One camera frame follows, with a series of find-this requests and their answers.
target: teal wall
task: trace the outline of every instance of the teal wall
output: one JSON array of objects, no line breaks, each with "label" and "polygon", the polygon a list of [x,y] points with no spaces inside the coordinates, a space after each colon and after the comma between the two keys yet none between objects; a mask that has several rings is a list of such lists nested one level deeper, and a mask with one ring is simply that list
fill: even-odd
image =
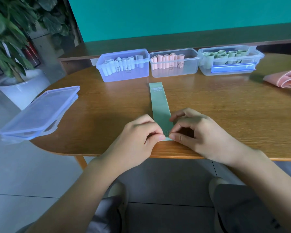
[{"label": "teal wall", "polygon": [[85,42],[291,22],[291,0],[69,2]]}]

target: hand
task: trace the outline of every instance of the hand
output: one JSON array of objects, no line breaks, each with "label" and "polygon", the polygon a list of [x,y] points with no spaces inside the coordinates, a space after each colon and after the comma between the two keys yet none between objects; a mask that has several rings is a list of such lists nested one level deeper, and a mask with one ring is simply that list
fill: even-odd
[{"label": "hand", "polygon": [[165,138],[159,125],[146,114],[126,124],[102,156],[111,161],[113,168],[118,168],[121,174],[143,163],[150,157],[154,145]]},{"label": "hand", "polygon": [[[171,129],[169,138],[177,141],[207,159],[234,166],[253,149],[237,141],[210,117],[191,108],[175,112],[170,121],[178,119]],[[194,131],[194,138],[178,133],[181,128]]]}]

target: white flower pot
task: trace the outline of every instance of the white flower pot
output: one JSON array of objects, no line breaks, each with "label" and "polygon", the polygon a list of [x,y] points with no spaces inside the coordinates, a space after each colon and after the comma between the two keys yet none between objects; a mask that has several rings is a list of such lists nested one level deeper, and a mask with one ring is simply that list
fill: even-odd
[{"label": "white flower pot", "polygon": [[15,78],[0,80],[0,90],[21,110],[26,108],[34,98],[50,85],[44,72],[40,69],[26,70],[25,82],[17,83]]}]

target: forearm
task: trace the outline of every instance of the forearm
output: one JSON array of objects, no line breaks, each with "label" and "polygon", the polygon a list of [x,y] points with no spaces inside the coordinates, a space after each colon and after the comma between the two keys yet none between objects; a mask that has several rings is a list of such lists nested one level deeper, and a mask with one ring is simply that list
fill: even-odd
[{"label": "forearm", "polygon": [[105,191],[118,175],[111,162],[102,157],[95,158],[71,188],[27,232],[85,232]]},{"label": "forearm", "polygon": [[232,169],[254,189],[275,219],[291,232],[291,177],[260,151],[246,154]]}]

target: stacked plastic lids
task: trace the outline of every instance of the stacked plastic lids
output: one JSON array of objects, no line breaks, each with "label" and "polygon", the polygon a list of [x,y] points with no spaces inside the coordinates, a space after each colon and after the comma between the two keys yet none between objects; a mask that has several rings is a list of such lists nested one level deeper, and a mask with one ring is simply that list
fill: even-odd
[{"label": "stacked plastic lids", "polygon": [[44,92],[0,130],[2,140],[19,143],[54,132],[78,98],[79,89],[80,86],[74,86]]}]

